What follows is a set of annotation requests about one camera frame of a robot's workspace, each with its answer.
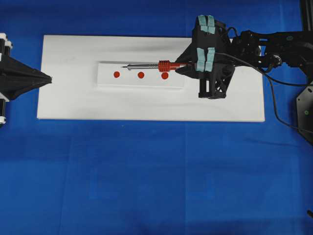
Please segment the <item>left gripper white rollers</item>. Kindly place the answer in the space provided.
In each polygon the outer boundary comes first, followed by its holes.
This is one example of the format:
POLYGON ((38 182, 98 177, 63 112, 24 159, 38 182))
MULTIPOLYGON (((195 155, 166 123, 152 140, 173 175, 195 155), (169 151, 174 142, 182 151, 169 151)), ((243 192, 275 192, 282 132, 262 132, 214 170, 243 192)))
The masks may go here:
POLYGON ((9 100, 15 100, 20 95, 33 89, 52 83, 52 77, 31 68, 13 58, 10 51, 12 43, 5 33, 0 34, 0 71, 7 75, 22 75, 35 77, 35 79, 4 79, 0 81, 0 124, 5 125, 5 107, 9 100))

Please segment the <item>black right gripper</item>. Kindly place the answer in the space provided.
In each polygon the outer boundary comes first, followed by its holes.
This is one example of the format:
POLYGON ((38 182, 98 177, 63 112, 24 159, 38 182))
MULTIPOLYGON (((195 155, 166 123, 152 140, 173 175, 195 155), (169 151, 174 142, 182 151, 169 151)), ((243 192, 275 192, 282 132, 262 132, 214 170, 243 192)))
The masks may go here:
POLYGON ((192 43, 176 59, 176 63, 194 63, 177 68, 176 73, 200 81, 199 98, 226 98, 235 71, 226 56, 230 46, 226 25, 211 15, 199 15, 192 31, 192 43))

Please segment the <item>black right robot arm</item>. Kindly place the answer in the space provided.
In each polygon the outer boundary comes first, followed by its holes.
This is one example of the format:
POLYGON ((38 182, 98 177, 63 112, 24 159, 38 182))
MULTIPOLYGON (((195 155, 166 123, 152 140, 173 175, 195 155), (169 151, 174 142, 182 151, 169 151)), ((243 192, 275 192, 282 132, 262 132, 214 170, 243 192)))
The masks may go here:
POLYGON ((234 71, 241 66, 269 73, 286 63, 313 80, 311 31, 260 34, 248 30, 234 38, 229 37, 229 31, 211 15, 197 16, 191 44, 176 59, 184 64, 176 73, 199 80, 200 98, 226 98, 234 71))

